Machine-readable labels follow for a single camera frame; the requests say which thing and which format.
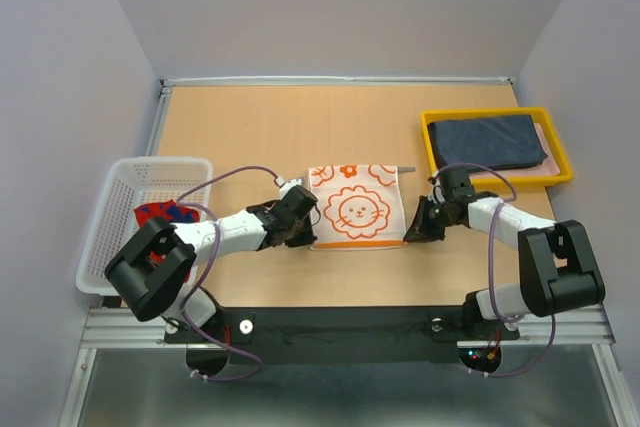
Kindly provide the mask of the dark blue-grey towel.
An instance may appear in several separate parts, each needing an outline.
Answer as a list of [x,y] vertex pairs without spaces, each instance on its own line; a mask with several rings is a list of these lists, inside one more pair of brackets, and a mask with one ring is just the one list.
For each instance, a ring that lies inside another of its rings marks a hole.
[[530,115],[441,120],[427,125],[436,165],[492,170],[536,167],[547,159]]

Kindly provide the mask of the orange white patterned towel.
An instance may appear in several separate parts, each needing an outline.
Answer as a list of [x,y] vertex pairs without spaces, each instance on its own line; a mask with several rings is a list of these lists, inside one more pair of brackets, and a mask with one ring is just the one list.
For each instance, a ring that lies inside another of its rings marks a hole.
[[393,165],[325,165],[308,169],[307,184],[317,199],[312,218],[315,251],[355,251],[405,245],[406,218]]

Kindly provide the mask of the red patterned towel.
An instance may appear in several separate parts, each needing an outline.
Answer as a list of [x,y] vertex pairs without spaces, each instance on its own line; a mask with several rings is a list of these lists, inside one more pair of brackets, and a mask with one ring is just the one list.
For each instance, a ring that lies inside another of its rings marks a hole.
[[170,224],[194,224],[200,220],[195,209],[180,206],[174,200],[142,204],[134,209],[134,215],[138,230],[131,237],[135,256],[132,266],[140,276],[153,274],[175,247],[183,245]]

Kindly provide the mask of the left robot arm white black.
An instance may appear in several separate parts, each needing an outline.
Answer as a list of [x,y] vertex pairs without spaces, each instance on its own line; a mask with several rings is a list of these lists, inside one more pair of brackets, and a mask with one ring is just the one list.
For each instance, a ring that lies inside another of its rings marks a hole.
[[213,340],[223,318],[210,296],[187,285],[192,268],[229,254],[293,245],[311,232],[317,203],[308,189],[293,185],[275,201],[218,220],[153,217],[107,264],[105,277],[137,320],[175,319],[199,340]]

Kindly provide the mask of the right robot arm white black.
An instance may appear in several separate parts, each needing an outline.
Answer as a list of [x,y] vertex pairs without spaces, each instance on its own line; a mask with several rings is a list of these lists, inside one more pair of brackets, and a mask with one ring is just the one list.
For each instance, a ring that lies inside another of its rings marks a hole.
[[[488,287],[466,296],[460,313],[463,331],[482,337],[496,321],[515,326],[527,315],[553,317],[602,303],[606,287],[583,224],[549,220],[514,207],[515,187],[488,167],[476,166],[502,181],[511,196],[505,200],[476,190],[468,172],[471,166],[460,163],[437,170],[429,179],[432,192],[419,198],[403,238],[406,243],[442,241],[454,226],[488,235]],[[517,253],[516,283],[495,282],[496,242]]]

